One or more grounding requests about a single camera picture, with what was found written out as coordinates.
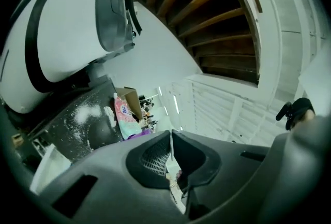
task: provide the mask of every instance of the white wall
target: white wall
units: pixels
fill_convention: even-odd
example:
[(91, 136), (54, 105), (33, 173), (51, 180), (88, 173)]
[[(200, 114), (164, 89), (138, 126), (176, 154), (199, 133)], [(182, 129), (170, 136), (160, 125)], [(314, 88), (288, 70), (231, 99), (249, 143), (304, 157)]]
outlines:
[(116, 87), (135, 88), (144, 94), (158, 86), (200, 73), (200, 69), (175, 36), (141, 4), (138, 20), (141, 35), (133, 50), (104, 64)]

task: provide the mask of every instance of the fluorescent light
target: fluorescent light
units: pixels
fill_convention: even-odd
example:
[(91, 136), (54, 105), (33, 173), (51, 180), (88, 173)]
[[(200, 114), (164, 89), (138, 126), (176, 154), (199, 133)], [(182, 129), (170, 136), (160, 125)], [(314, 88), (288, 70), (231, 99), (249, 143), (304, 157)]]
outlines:
[(174, 101), (175, 101), (175, 105), (176, 105), (177, 113), (179, 114), (179, 109), (178, 109), (178, 104), (177, 104), (176, 95), (174, 95)]

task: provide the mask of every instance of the black hole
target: black hole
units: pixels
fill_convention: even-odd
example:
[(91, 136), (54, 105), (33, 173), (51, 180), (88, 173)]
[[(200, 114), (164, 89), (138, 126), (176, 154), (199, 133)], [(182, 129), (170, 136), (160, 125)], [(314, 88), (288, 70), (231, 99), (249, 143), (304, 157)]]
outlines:
[(265, 158), (265, 155), (247, 152), (247, 151), (242, 152), (240, 156), (257, 161), (263, 161)]
[(82, 176), (52, 205), (54, 209), (72, 218), (98, 178), (91, 175)]

